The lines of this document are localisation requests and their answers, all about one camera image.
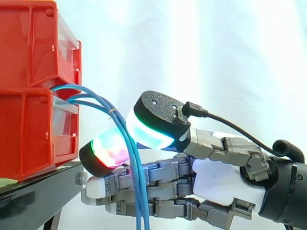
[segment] black cable connector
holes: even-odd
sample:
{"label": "black cable connector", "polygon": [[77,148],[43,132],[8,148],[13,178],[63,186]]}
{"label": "black cable connector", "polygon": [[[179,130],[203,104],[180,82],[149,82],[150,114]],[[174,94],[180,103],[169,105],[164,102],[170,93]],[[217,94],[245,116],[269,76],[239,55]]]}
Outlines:
{"label": "black cable connector", "polygon": [[208,110],[203,109],[200,105],[194,104],[192,102],[187,102],[182,107],[182,113],[186,117],[207,117],[209,112]]}

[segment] red storage bin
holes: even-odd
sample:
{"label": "red storage bin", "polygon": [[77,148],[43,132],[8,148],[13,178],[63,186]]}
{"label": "red storage bin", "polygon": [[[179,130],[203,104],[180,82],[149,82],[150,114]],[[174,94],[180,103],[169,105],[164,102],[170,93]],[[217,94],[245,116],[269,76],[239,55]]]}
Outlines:
{"label": "red storage bin", "polygon": [[55,2],[0,0],[0,22],[0,87],[81,84],[81,44]]}
{"label": "red storage bin", "polygon": [[81,43],[53,1],[0,0],[0,179],[23,181],[78,157]]}
{"label": "red storage bin", "polygon": [[62,102],[43,88],[0,90],[0,178],[22,181],[78,156],[78,107]]}

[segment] black cable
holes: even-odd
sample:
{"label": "black cable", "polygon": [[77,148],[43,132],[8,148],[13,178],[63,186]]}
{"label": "black cable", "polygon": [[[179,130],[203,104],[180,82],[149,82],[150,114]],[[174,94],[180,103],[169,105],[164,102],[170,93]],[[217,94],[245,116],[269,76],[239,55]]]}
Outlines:
{"label": "black cable", "polygon": [[277,157],[288,157],[294,162],[299,162],[299,163],[305,163],[305,157],[303,152],[296,147],[295,145],[291,144],[290,142],[286,140],[278,140],[274,143],[273,148],[271,149],[270,147],[266,146],[263,144],[261,141],[253,137],[251,134],[240,128],[239,126],[235,125],[234,123],[217,116],[215,114],[209,113],[208,110],[203,109],[200,105],[194,104],[192,102],[186,102],[184,106],[181,109],[182,114],[186,117],[190,116],[196,116],[196,117],[209,117],[213,120],[219,121],[237,132],[241,133],[243,136],[247,137],[250,139],[252,142],[254,142],[256,145],[259,147],[263,148],[267,152],[273,154],[274,156]]}
{"label": "black cable", "polygon": [[243,130],[242,128],[240,128],[239,126],[235,125],[234,123],[220,117],[217,116],[215,114],[211,114],[211,113],[206,113],[206,117],[209,117],[213,120],[219,121],[231,128],[233,128],[235,131],[241,133],[243,136],[247,137],[248,139],[250,139],[252,142],[254,142],[256,145],[258,145],[259,147],[263,148],[264,150],[268,151],[269,153],[277,156],[277,157],[283,157],[281,154],[273,151],[270,147],[266,146],[265,144],[263,144],[261,141],[259,141],[258,139],[256,139],[255,137],[253,137],[251,134],[249,134],[248,132],[246,132],[245,130]]}

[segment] screw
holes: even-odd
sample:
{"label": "screw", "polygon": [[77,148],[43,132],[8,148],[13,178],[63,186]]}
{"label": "screw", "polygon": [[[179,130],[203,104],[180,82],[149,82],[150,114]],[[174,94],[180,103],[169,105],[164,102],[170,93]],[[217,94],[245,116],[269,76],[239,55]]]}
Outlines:
{"label": "screw", "polygon": [[79,174],[78,184],[79,185],[85,185],[86,182],[87,182],[87,173],[86,172],[81,172]]}
{"label": "screw", "polygon": [[298,175],[296,175],[296,178],[297,178],[297,180],[301,181],[303,179],[303,176],[298,174]]}

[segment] black fingertip cap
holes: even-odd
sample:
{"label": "black fingertip cap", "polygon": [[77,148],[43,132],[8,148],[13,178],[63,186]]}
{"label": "black fingertip cap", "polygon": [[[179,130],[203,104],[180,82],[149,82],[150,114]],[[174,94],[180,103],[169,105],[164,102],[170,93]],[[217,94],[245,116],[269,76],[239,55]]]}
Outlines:
{"label": "black fingertip cap", "polygon": [[93,176],[104,177],[112,172],[113,168],[106,167],[94,154],[91,141],[79,151],[79,157],[84,168]]}
{"label": "black fingertip cap", "polygon": [[183,103],[165,94],[145,91],[133,110],[137,118],[147,127],[178,140],[190,128],[177,117],[177,109]]}

